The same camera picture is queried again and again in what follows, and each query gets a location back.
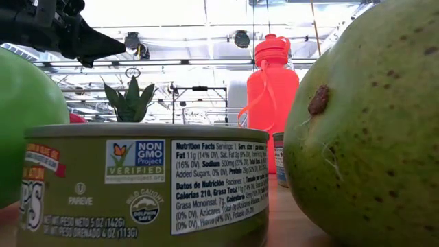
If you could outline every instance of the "bottle handle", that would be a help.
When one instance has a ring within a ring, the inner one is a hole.
[[[282,36],[277,37],[277,38],[283,39],[285,41],[285,47],[283,48],[283,51],[288,54],[288,51],[291,49],[291,42],[289,41],[289,39],[286,37],[282,37]]]
[[[267,69],[267,61],[263,60],[261,63],[261,75],[262,75],[262,81],[263,81],[263,90],[262,93],[258,96],[258,98],[256,98],[252,103],[250,103],[249,105],[247,105],[246,107],[242,108],[242,110],[239,112],[238,114],[238,126],[241,126],[241,123],[239,122],[239,120],[241,119],[241,116],[248,110],[250,110],[251,108],[255,107],[256,104],[259,103],[259,101],[261,101],[262,97],[265,95],[265,92],[268,91],[268,94],[270,96],[270,99],[272,100],[273,103],[273,107],[274,107],[274,118],[273,118],[273,122],[272,124],[267,127],[266,129],[264,129],[264,131],[269,131],[274,127],[275,124],[275,119],[276,119],[276,112],[277,112],[277,104],[276,101],[274,100],[274,92],[272,87],[268,84],[268,77],[267,77],[267,73],[266,73],[266,69]]]

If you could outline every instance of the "black robotic arm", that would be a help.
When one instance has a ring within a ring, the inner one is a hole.
[[[96,59],[125,52],[81,17],[84,0],[0,0],[0,43],[57,51],[92,67]]]

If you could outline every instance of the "green can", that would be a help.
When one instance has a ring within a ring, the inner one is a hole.
[[[26,132],[17,246],[262,246],[268,134],[88,123]]]
[[[287,176],[285,175],[285,168],[283,166],[283,132],[274,133],[273,141],[277,183],[288,188]]]

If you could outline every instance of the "nutrition facts label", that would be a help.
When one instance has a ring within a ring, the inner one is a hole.
[[[171,233],[223,226],[268,206],[267,145],[172,141]]]

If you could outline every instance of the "orange water bottle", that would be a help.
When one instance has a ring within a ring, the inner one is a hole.
[[[248,127],[270,133],[268,141],[268,172],[276,173],[272,134],[283,132],[299,87],[299,77],[286,69],[290,42],[287,38],[268,34],[265,41],[256,46],[254,58],[261,70],[247,80],[248,105],[238,118],[248,112]]]

